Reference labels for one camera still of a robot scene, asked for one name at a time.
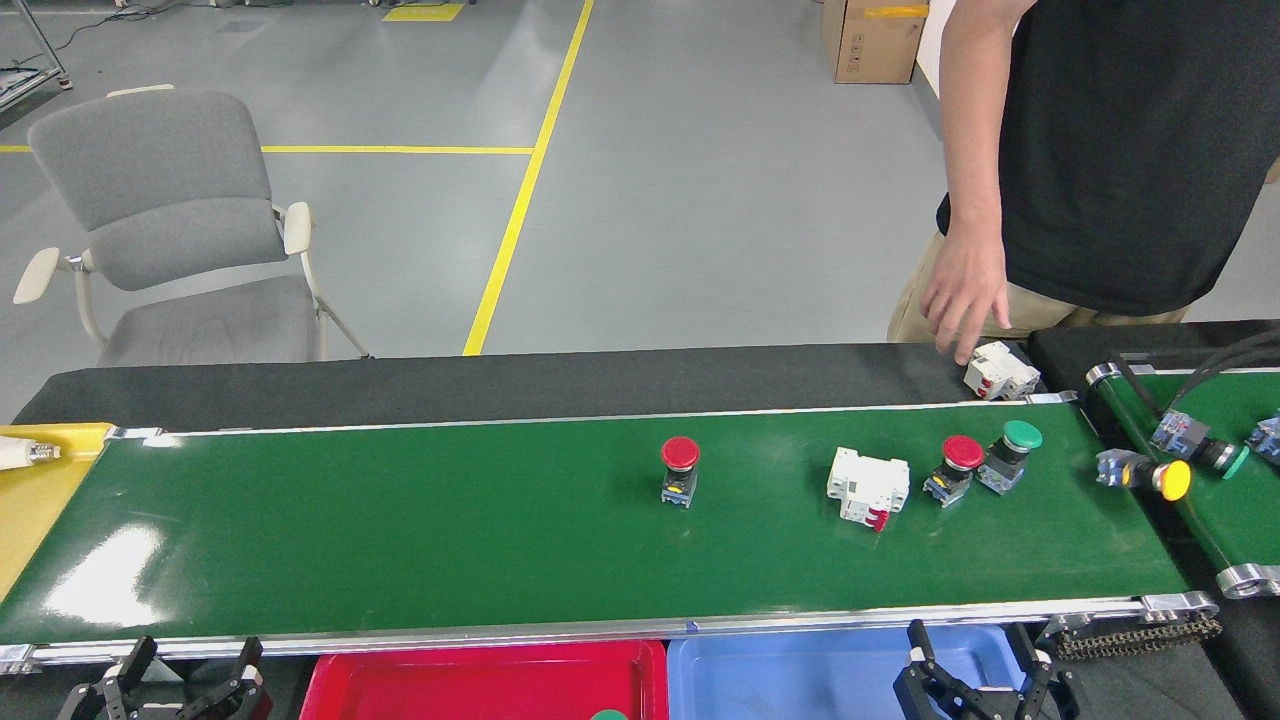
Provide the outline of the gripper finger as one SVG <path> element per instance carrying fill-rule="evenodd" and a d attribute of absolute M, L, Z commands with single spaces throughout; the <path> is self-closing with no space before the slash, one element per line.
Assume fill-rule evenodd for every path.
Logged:
<path fill-rule="evenodd" d="M 1024 675 L 1021 685 L 1012 692 L 1012 706 L 1005 717 L 1041 719 L 1050 701 L 1057 719 L 1079 719 L 1082 703 L 1075 676 L 1056 671 L 1050 653 L 1036 646 L 1024 625 L 1006 624 L 1005 638 Z"/>
<path fill-rule="evenodd" d="M 229 676 L 183 705 L 175 719 L 268 719 L 273 701 L 259 670 L 262 652 L 257 637 L 247 638 Z"/>
<path fill-rule="evenodd" d="M 980 693 L 940 664 L 923 620 L 909 623 L 908 639 L 908 664 L 893 680 L 904 717 L 986 719 Z"/>
<path fill-rule="evenodd" d="M 59 719 L 96 719 L 105 712 L 106 719 L 129 719 L 129 694 L 143 684 L 157 652 L 157 642 L 143 635 L 131 652 L 110 666 L 102 678 L 92 684 L 76 685 L 58 712 Z"/>

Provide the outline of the person's right hand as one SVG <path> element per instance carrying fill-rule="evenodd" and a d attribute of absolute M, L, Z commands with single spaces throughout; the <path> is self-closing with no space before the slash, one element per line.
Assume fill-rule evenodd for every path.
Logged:
<path fill-rule="evenodd" d="M 969 363 L 989 322 L 1012 329 L 1005 249 L 997 222 L 954 218 L 920 301 L 934 348 Z"/>

